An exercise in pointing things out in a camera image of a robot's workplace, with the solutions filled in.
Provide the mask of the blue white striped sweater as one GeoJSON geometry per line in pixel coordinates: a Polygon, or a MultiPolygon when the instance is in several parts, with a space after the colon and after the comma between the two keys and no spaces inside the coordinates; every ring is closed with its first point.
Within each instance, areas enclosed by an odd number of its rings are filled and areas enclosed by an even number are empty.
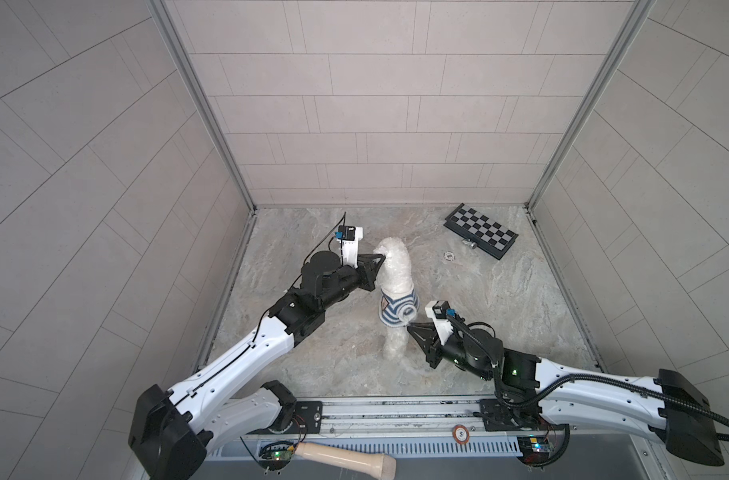
{"type": "Polygon", "coordinates": [[[382,289],[380,320],[388,327],[403,327],[419,316],[420,299],[416,290],[406,294],[392,294],[382,289]]]}

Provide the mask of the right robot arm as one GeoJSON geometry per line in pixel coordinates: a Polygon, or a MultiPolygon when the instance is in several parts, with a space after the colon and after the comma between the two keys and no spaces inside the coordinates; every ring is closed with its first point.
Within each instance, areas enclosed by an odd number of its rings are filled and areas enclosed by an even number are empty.
{"type": "Polygon", "coordinates": [[[596,426],[662,443],[682,460],[725,463],[710,402],[678,371],[625,377],[570,368],[504,347],[477,324],[442,338],[434,323],[408,326],[410,336],[436,368],[448,361],[494,383],[493,397],[476,417],[486,430],[566,430],[596,426]]]}

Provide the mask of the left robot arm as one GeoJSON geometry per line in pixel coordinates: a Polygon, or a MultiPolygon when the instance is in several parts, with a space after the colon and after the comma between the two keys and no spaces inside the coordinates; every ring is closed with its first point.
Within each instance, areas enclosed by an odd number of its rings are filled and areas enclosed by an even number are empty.
{"type": "Polygon", "coordinates": [[[136,400],[128,446],[152,479],[188,479],[206,456],[250,432],[284,430],[296,397],[278,381],[234,398],[254,376],[291,352],[323,323],[326,310],[354,290],[373,291],[386,257],[360,254],[350,264],[334,252],[302,266],[300,286],[262,314],[252,332],[189,378],[164,389],[150,386],[136,400]]]}

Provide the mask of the white teddy bear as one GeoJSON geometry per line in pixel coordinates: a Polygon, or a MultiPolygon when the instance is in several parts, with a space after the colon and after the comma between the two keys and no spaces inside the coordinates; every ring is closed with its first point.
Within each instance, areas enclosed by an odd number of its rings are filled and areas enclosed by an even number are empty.
{"type": "MultiPolygon", "coordinates": [[[[402,239],[396,237],[385,238],[379,243],[375,253],[383,254],[386,258],[377,279],[380,290],[384,289],[392,294],[399,295],[409,293],[415,289],[410,253],[402,239]]],[[[384,344],[384,358],[386,360],[396,361],[404,355],[409,340],[408,325],[396,328],[387,326],[384,344]]]]}

